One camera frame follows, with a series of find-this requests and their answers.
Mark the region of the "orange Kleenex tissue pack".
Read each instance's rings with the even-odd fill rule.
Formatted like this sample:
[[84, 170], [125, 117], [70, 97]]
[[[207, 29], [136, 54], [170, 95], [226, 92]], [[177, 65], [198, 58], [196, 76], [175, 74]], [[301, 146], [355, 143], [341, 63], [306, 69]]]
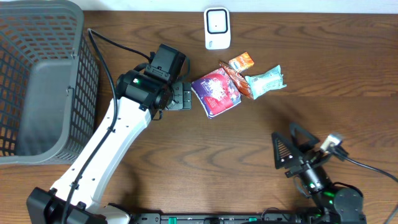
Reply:
[[238, 73], [242, 73], [254, 65], [254, 60], [245, 52], [229, 60], [229, 65]]

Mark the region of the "purple red liner pack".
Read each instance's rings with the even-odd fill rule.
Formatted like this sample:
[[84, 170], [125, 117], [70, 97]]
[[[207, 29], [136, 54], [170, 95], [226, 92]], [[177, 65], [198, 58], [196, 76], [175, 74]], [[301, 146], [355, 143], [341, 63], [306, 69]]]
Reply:
[[192, 91], [210, 119], [241, 102], [240, 92], [223, 68], [218, 68], [193, 81]]

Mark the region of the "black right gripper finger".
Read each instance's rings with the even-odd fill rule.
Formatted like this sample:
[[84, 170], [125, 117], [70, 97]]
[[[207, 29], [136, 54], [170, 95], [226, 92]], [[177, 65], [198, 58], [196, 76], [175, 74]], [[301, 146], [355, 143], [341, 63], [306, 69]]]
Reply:
[[271, 134], [274, 149], [274, 164], [276, 169], [289, 169], [300, 164], [303, 153], [298, 147], [278, 132]]
[[[316, 144], [320, 142], [320, 140], [316, 136], [314, 136], [312, 133], [310, 133], [297, 123], [290, 123], [289, 131], [293, 145], [297, 147], [300, 152], [310, 151], [315, 147]], [[307, 139], [307, 141], [300, 144], [298, 139], [299, 134], [303, 135]]]

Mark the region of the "green Zappy wipes pack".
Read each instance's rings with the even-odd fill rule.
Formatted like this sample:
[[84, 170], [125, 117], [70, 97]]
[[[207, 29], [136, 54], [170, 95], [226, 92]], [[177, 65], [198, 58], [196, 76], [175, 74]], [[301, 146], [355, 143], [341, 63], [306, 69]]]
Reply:
[[255, 76], [245, 76], [244, 78], [249, 84], [253, 99], [255, 100], [268, 91], [285, 88], [287, 85], [284, 84], [283, 76], [280, 65], [277, 65], [266, 73]]

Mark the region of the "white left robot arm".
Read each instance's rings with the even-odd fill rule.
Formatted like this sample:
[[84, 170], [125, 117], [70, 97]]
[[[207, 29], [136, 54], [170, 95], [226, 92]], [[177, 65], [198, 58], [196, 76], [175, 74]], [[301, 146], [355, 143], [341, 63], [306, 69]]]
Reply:
[[130, 70], [117, 81], [115, 100], [71, 167], [49, 191], [27, 199], [32, 223], [131, 223], [133, 214], [101, 206], [106, 186], [134, 140], [163, 110], [189, 110], [191, 84], [157, 68]]

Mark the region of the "red snack wrapper packet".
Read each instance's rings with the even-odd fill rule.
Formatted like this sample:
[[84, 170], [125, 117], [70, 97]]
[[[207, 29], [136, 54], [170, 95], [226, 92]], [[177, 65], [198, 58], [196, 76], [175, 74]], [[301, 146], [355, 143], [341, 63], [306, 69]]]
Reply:
[[234, 70], [230, 65], [226, 62], [219, 61], [219, 65], [225, 70], [225, 72], [229, 75], [230, 79], [232, 79], [236, 88], [239, 92], [249, 99], [254, 99], [251, 88], [249, 87], [248, 82], [243, 78], [243, 76]]

